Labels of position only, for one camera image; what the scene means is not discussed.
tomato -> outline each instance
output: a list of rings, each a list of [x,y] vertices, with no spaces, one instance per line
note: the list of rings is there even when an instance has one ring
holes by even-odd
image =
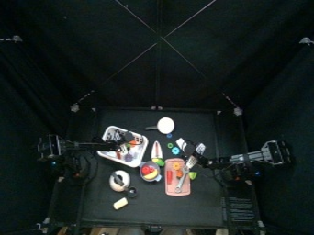
[[[143,168],[142,168],[142,174],[143,175],[147,175],[147,174],[150,174],[151,173],[151,169],[150,169],[150,166],[143,166]]]

food item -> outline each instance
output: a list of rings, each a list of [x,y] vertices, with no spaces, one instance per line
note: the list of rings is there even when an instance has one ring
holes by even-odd
[[[142,168],[142,174],[143,174],[143,175],[147,175],[147,174],[150,174],[154,170],[155,170],[154,167],[151,167],[151,166],[148,166],[148,165],[144,165],[143,168]]]
[[[182,170],[178,170],[178,171],[176,171],[176,178],[182,178],[182,176],[183,176],[183,171],[182,171]]]
[[[129,144],[129,147],[131,147],[131,148],[133,148],[133,147],[135,147],[135,145],[138,145],[138,143],[136,143],[136,141],[135,141],[135,140],[132,140],[128,144]]]
[[[172,171],[167,171],[167,185],[172,184]]]
[[[143,178],[146,180],[152,180],[158,177],[158,169],[155,169],[150,174],[144,175]]]
[[[198,176],[198,173],[195,172],[188,172],[190,179],[194,180]]]
[[[158,166],[164,166],[164,161],[162,160],[162,158],[154,158],[152,162],[158,165]]]
[[[121,208],[123,206],[127,205],[127,199],[123,197],[119,201],[116,201],[113,204],[112,204],[112,207],[115,209],[119,209]]]
[[[179,162],[174,162],[174,163],[172,163],[172,169],[174,169],[175,171],[178,171],[178,170],[180,170],[180,168],[182,168],[182,164],[180,164]]]

cutting board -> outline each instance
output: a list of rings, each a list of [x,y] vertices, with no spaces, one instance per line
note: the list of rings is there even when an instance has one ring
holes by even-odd
[[[172,169],[172,164],[175,162],[179,162],[180,166],[184,166],[184,161],[180,158],[171,158],[166,160],[166,166],[164,166],[164,185],[166,185],[166,194],[170,196],[186,196],[191,193],[191,188],[190,188],[190,177],[187,175],[186,180],[182,185],[182,192],[175,193],[175,187],[178,186],[179,180],[176,178],[176,171]],[[172,171],[172,181],[168,184],[167,182],[167,171]]]

black table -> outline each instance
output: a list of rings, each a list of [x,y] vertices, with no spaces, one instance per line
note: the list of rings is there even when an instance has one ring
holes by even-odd
[[[175,122],[171,139],[156,130],[144,130],[144,127],[155,125],[163,117],[171,118]],[[231,111],[219,113],[200,110],[151,111],[87,108],[73,113],[67,138],[77,142],[91,141],[95,136],[101,137],[108,126],[131,130],[147,137],[148,146],[142,159],[144,162],[151,159],[155,140],[160,143],[164,160],[176,157],[167,148],[167,144],[171,142],[175,145],[179,138],[203,143],[206,146],[203,155],[207,158],[231,156],[246,151],[242,121]],[[59,189],[52,209],[55,221],[73,223],[79,214],[83,227],[155,225],[199,229],[226,227],[220,205],[223,190],[212,178],[210,169],[199,166],[192,168],[192,171],[199,174],[191,181],[188,196],[168,196],[164,190],[164,179],[147,183],[139,176],[139,167],[131,168],[97,155],[95,157],[97,173],[83,188],[67,182],[56,183]],[[109,176],[115,170],[128,172],[131,185],[138,188],[139,192],[135,198],[128,199],[127,206],[119,210],[113,209],[112,203],[125,194],[111,190]]]

small box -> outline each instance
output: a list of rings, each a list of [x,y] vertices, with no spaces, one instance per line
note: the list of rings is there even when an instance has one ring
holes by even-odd
[[[103,140],[119,141],[125,133],[125,129],[120,129],[116,126],[109,126],[105,129]],[[131,141],[129,143],[123,143],[120,145],[120,151],[97,151],[97,154],[99,156],[116,161],[129,167],[138,167],[142,164],[142,157],[147,148],[148,139],[143,135],[132,131],[129,131],[129,133],[133,136],[133,141]]]

